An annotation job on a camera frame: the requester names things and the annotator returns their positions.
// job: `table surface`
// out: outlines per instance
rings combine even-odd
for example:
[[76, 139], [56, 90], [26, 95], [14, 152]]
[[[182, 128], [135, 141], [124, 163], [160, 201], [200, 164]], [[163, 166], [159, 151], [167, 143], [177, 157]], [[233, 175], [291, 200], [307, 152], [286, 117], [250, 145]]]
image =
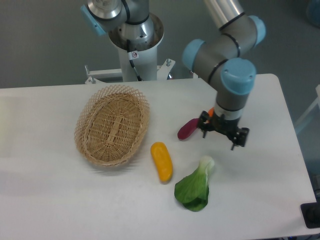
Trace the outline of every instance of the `table surface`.
[[[88, 99], [115, 83], [0, 89], [0, 239], [251, 240], [315, 234], [300, 204], [315, 202], [279, 80], [258, 75], [239, 127], [246, 147], [216, 132], [178, 130], [215, 102], [201, 79], [119, 83], [150, 103], [148, 132], [129, 164], [91, 165], [74, 130]], [[150, 154], [164, 142], [173, 176], [161, 184]], [[175, 183], [215, 160], [209, 201], [191, 212], [174, 197]]]

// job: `blue joint cap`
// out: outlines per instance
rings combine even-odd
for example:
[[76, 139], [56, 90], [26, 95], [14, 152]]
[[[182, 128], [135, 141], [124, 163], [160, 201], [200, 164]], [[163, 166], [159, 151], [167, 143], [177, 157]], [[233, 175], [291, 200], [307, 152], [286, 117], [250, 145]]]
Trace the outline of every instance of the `blue joint cap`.
[[89, 27], [90, 27], [98, 36], [102, 36], [102, 35], [106, 34], [106, 31], [102, 29], [102, 27], [99, 25], [99, 23], [97, 23], [97, 21], [96, 21], [95, 18], [90, 14], [90, 12], [88, 11], [88, 9], [86, 8], [85, 5], [83, 5], [80, 9], [81, 9], [81, 13], [82, 13], [82, 16], [83, 16], [84, 20], [86, 21], [86, 23], [89, 25]]
[[253, 20], [256, 27], [256, 41], [254, 46], [257, 46], [266, 36], [266, 26], [264, 21], [257, 16], [249, 16], [249, 18]]
[[199, 49], [201, 48], [202, 44], [205, 41], [201, 39], [192, 40], [184, 49], [182, 54], [182, 62], [184, 65], [190, 69], [191, 71], [194, 70], [194, 63], [197, 56]]
[[249, 60], [232, 58], [224, 65], [220, 73], [224, 87], [236, 95], [247, 95], [254, 87], [256, 68]]

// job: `bok choy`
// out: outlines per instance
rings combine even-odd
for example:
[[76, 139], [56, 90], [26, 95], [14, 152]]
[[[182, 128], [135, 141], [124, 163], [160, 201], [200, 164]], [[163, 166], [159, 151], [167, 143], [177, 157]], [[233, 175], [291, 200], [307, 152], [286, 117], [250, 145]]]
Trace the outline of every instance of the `bok choy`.
[[208, 179], [214, 165], [212, 157], [203, 156], [198, 168], [175, 184], [174, 196], [186, 209], [198, 212], [208, 204]]

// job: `woven basket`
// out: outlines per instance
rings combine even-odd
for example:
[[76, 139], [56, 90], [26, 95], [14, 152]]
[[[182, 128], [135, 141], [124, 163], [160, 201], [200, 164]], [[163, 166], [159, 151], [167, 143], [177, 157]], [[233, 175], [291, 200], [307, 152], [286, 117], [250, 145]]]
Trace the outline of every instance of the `woven basket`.
[[76, 148], [95, 165], [126, 163], [147, 132], [149, 111], [145, 96], [137, 89], [112, 85], [99, 90], [76, 123]]

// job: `orange part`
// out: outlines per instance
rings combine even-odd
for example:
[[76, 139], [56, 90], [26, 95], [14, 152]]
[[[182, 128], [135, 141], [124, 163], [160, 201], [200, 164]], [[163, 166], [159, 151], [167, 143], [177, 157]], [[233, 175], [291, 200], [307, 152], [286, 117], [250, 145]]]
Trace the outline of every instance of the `orange part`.
[[150, 149], [161, 182], [168, 182], [173, 174], [170, 154], [163, 142], [155, 142]]
[[208, 114], [210, 117], [212, 117], [214, 115], [214, 111], [215, 111], [215, 108], [211, 108], [209, 111], [208, 111]]

